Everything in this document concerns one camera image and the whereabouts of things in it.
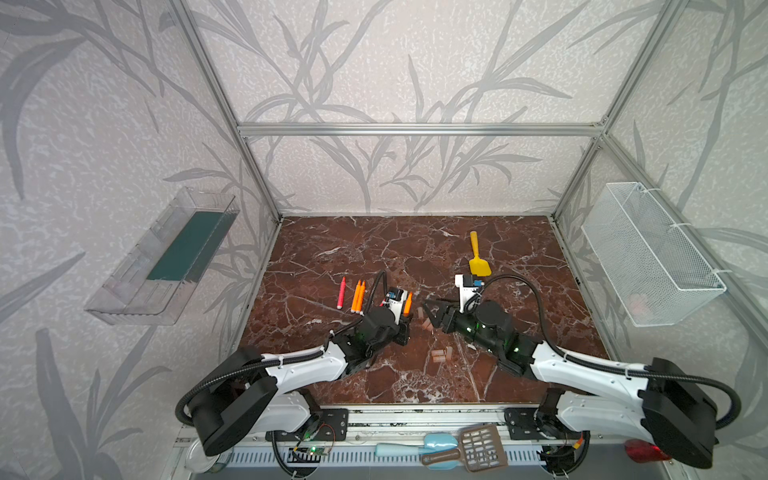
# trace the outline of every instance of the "brown marble table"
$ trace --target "brown marble table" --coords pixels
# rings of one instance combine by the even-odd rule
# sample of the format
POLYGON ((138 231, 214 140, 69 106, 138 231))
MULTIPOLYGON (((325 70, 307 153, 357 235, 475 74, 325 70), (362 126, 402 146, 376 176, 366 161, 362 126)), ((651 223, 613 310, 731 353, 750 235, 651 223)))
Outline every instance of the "brown marble table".
MULTIPOLYGON (((349 313, 357 280, 389 272, 390 286, 457 297, 454 275, 468 273, 469 232, 493 273, 517 271, 539 285, 552 337, 564 348, 606 357, 574 277, 546 217, 290 217, 272 252, 241 345, 269 353, 318 345, 349 313), (344 310, 336 309, 347 278, 344 310)), ((515 327, 540 337, 533 294, 504 280, 485 298, 512 313, 515 327)), ((548 384, 515 378, 495 359, 455 336, 412 322, 409 344, 388 346, 369 370, 310 387, 320 404, 414 402, 539 402, 548 384), (433 363, 432 349, 453 347, 452 361, 433 363)))

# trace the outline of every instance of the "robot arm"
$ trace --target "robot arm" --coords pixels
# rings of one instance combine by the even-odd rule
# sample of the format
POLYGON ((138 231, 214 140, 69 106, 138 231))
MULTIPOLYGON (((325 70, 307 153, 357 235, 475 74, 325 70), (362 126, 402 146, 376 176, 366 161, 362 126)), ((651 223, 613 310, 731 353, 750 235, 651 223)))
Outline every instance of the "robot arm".
POLYGON ((391 342, 406 345, 409 323, 402 309, 407 296, 405 290, 389 289, 381 306, 332 332, 321 346, 284 354, 260 354, 255 346, 238 349, 182 397, 176 417, 195 427, 208 456, 225 452, 249 432, 315 432, 320 408, 300 389, 353 375, 391 342))
MULTIPOLYGON (((528 284, 543 308, 538 291, 517 275, 498 276, 528 284)), ((495 356, 498 367, 513 376, 570 386, 587 395, 549 389, 537 411, 543 432, 596 430, 654 443, 664 453, 698 468, 712 466, 715 430, 732 422, 740 401, 736 393, 720 382, 690 377, 672 362, 654 359, 651 365, 622 363, 560 349, 518 333, 511 316, 498 305, 480 302, 487 286, 469 275, 457 275, 460 300, 426 300, 432 325, 446 333, 457 332, 495 356), (716 421, 717 407, 697 383, 722 389, 729 394, 731 410, 716 421)))

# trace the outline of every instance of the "yellow spatula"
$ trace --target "yellow spatula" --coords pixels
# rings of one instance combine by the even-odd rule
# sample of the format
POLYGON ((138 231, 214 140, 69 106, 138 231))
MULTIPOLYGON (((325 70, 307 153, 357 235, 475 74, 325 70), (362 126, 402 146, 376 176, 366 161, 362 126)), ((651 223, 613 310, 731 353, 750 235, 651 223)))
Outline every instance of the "yellow spatula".
POLYGON ((480 252, 478 251, 478 233, 470 232, 469 238, 472 239, 472 251, 475 252, 475 258, 469 261, 469 270, 472 272, 472 275, 490 276, 491 266, 488 265, 486 260, 480 258, 480 252))

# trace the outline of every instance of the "red marker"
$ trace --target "red marker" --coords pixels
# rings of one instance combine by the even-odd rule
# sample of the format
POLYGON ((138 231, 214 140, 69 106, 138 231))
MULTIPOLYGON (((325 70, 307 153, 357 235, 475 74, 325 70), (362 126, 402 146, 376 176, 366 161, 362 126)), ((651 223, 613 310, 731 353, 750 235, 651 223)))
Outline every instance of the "red marker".
POLYGON ((336 308, 341 310, 344 306, 344 289, 346 288, 346 277, 341 279, 341 288, 339 288, 339 302, 336 304, 336 308))

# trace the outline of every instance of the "clear plastic tray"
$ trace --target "clear plastic tray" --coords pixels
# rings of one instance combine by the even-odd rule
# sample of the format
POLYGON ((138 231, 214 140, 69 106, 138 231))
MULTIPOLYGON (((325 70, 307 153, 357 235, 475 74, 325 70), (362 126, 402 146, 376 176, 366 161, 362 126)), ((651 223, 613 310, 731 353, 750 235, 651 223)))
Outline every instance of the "clear plastic tray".
POLYGON ((182 188, 85 310, 111 325, 175 324, 239 212, 232 194, 182 188))

